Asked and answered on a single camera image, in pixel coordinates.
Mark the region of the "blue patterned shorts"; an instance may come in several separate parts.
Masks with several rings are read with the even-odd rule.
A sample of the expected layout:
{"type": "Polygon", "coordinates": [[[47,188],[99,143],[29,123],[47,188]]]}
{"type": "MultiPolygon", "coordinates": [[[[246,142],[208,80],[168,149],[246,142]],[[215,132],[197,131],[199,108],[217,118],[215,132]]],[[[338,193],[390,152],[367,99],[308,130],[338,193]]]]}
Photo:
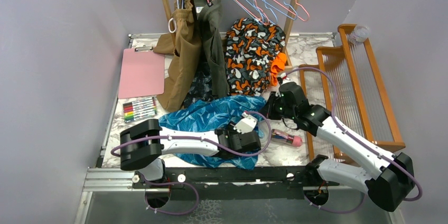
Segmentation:
{"type": "MultiPolygon", "coordinates": [[[[226,127],[230,122],[237,123],[245,111],[259,111],[266,104],[261,96],[235,95],[211,102],[198,100],[186,109],[168,113],[159,118],[159,124],[168,129],[187,132],[207,132],[226,127]]],[[[217,168],[230,163],[237,168],[252,170],[258,161],[257,156],[236,156],[231,159],[208,157],[198,154],[175,154],[181,160],[198,166],[217,168]]]]}

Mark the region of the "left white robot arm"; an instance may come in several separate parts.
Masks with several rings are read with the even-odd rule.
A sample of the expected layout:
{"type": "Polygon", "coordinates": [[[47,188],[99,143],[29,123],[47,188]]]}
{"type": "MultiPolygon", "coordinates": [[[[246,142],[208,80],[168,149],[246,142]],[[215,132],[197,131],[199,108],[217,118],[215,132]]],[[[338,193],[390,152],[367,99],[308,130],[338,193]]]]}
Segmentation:
{"type": "Polygon", "coordinates": [[[235,125],[206,132],[186,132],[159,125],[157,119],[148,119],[120,133],[120,144],[111,150],[120,158],[120,169],[134,171],[135,183],[147,181],[153,187],[165,183],[165,163],[162,155],[198,154],[230,159],[261,149],[256,123],[246,130],[235,125]]]}

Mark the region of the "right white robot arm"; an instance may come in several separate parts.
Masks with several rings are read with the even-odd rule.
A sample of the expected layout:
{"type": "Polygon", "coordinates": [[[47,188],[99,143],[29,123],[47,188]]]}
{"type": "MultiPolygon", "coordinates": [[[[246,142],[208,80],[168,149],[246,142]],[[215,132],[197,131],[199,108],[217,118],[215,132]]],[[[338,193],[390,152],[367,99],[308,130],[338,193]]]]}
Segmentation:
{"type": "Polygon", "coordinates": [[[260,113],[270,120],[291,119],[297,129],[340,148],[357,164],[352,166],[318,155],[305,170],[305,179],[311,185],[328,181],[349,186],[388,212],[406,201],[417,185],[410,156],[395,155],[366,140],[325,107],[310,104],[302,87],[294,82],[283,83],[272,91],[260,113]]]}

